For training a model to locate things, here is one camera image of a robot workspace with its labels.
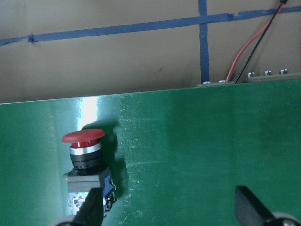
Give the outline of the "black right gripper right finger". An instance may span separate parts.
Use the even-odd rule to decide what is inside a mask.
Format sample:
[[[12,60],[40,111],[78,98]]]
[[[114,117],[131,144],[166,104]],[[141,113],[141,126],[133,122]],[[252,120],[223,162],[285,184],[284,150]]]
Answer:
[[[235,217],[240,226],[266,226],[275,220],[247,186],[235,188]]]

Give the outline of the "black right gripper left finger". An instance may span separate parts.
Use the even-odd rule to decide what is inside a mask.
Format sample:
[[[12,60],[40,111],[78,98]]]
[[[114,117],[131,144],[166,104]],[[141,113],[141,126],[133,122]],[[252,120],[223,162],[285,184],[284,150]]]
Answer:
[[[103,223],[103,193],[101,188],[92,188],[80,210],[72,220],[73,226],[101,226]]]

